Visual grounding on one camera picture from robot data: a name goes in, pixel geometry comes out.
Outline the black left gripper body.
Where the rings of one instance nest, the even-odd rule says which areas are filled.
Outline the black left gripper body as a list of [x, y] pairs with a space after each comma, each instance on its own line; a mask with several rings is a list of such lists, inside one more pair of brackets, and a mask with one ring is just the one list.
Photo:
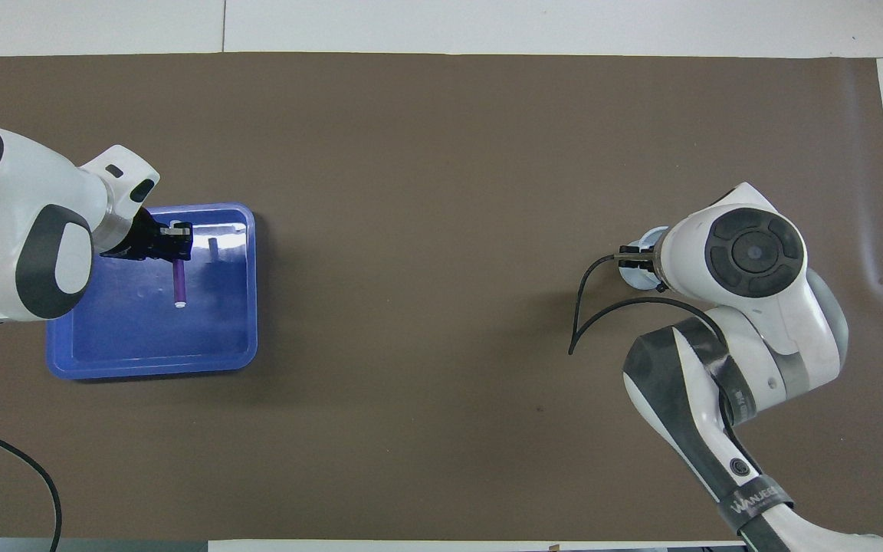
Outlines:
[[169, 237], [168, 224], [158, 222], [148, 209], [140, 209], [133, 217], [125, 238], [112, 248], [100, 252], [105, 258], [123, 261], [174, 261], [174, 238]]

